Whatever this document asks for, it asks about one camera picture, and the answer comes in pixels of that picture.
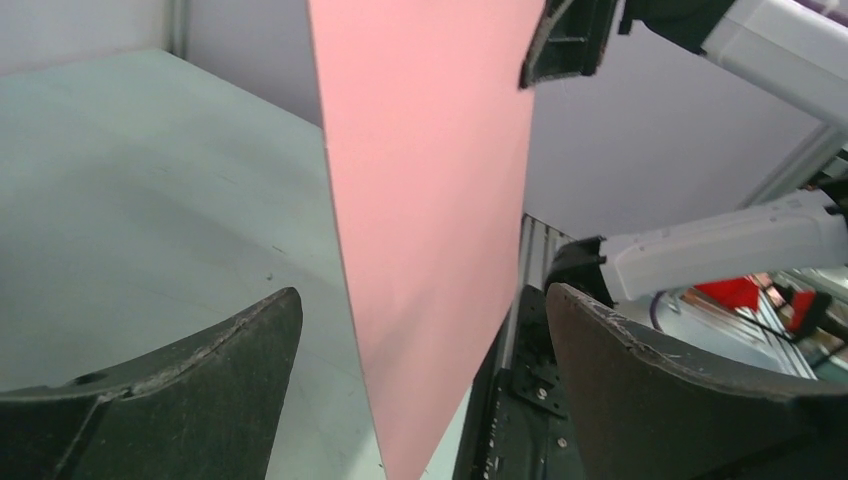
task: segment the white backdrop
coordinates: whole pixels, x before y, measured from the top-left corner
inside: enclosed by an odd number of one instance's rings
[[[0,75],[164,48],[168,0],[2,0]]]
[[[818,124],[637,24],[539,88],[525,210],[576,237],[730,211]]]
[[[321,125],[306,0],[191,2],[188,60]]]

